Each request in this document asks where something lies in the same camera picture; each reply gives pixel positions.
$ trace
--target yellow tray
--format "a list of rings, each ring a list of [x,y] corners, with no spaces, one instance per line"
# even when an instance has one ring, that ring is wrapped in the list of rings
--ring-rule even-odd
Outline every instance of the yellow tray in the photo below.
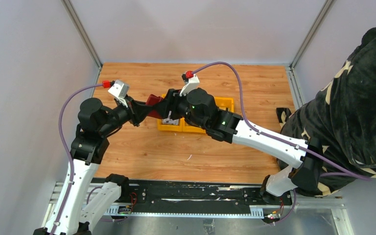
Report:
[[[220,109],[227,109],[230,112],[234,112],[234,99],[233,98],[225,98],[225,97],[215,97],[215,104]],[[158,119],[158,130],[160,131],[174,131],[174,132],[194,132],[194,133],[205,133],[205,130],[191,126],[185,122],[185,120],[168,120],[168,119]]]

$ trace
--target wooden tabletop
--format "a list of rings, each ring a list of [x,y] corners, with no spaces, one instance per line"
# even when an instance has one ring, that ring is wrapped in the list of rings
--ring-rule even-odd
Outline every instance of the wooden tabletop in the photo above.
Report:
[[[99,82],[120,79],[130,85],[128,95],[146,101],[150,94],[180,89],[181,74],[199,64],[105,63]],[[294,110],[284,67],[234,66],[241,77],[248,119],[279,132],[276,107]],[[218,97],[232,97],[235,112],[241,114],[238,83],[233,72],[218,65],[199,72],[200,87]],[[106,89],[97,88],[94,97],[114,108]],[[156,119],[148,117],[140,127],[127,123],[109,137],[110,146],[96,177],[110,173],[131,179],[179,180],[195,182],[261,183],[279,171],[275,158],[258,150],[212,140],[205,134],[161,132]]]

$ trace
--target red connector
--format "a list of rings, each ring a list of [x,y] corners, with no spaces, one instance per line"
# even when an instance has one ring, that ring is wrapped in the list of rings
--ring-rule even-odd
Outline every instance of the red connector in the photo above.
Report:
[[[102,84],[103,84],[104,88],[110,88],[111,87],[110,82],[107,81],[107,80],[103,81]]]
[[[185,73],[185,76],[189,79],[189,78],[194,77],[194,74],[192,73],[192,71],[187,71],[187,72]]]

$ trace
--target black blanket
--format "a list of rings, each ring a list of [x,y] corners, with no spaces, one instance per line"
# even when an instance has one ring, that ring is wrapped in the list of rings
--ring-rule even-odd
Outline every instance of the black blanket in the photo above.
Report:
[[[316,137],[322,141],[325,157],[352,172],[376,178],[376,28],[368,30],[361,45],[314,100],[290,117],[287,110],[278,109],[278,116],[285,121],[283,135]],[[323,166],[323,172],[339,172],[329,164]],[[325,196],[354,180],[322,177],[318,190],[299,193]]]

